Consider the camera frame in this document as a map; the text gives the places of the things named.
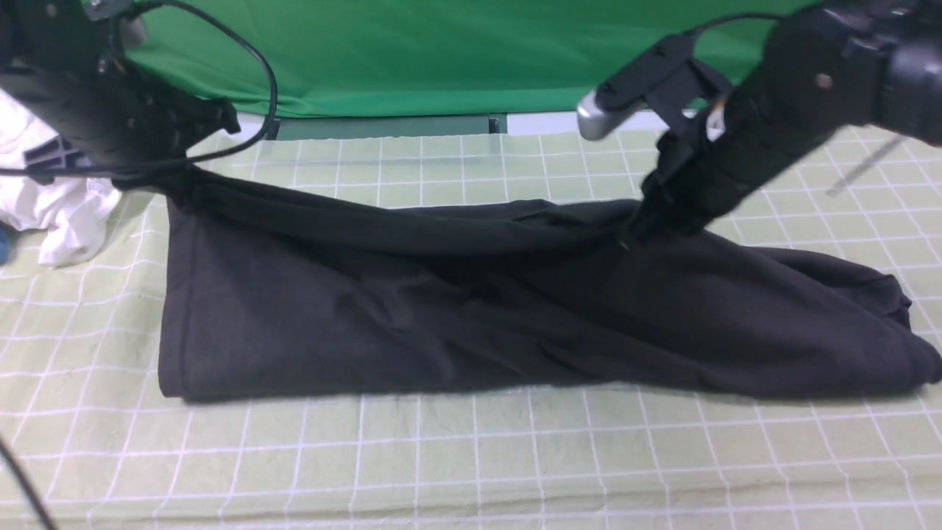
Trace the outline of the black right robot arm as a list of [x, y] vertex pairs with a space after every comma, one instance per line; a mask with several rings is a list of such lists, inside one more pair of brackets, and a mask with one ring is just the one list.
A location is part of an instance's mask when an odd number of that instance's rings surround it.
[[700, 232], [852, 125], [939, 147], [938, 1], [825, 1], [778, 21], [739, 85], [660, 138], [619, 241]]

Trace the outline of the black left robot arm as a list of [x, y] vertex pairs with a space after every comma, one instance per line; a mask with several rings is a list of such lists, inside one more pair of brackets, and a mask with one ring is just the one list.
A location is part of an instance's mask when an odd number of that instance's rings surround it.
[[144, 14], [159, 2], [4, 1], [5, 94], [54, 130], [30, 148], [21, 175], [132, 179], [218, 131], [240, 124], [225, 98], [202, 99], [149, 73], [127, 50], [147, 38]]

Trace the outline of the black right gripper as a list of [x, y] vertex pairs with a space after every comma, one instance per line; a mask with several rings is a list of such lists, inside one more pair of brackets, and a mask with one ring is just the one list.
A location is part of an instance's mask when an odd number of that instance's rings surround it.
[[837, 95], [834, 74], [754, 71], [726, 100], [723, 134], [712, 141], [700, 135], [686, 160], [646, 179], [626, 246], [692, 235], [730, 214], [845, 123], [829, 110]]

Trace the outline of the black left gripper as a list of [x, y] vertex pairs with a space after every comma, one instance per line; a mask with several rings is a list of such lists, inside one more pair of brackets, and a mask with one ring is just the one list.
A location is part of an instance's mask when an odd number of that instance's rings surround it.
[[24, 168], [2, 170], [41, 184], [186, 167], [188, 149], [240, 131], [226, 99], [185, 93], [101, 44], [4, 44], [2, 88], [57, 133], [27, 152]]

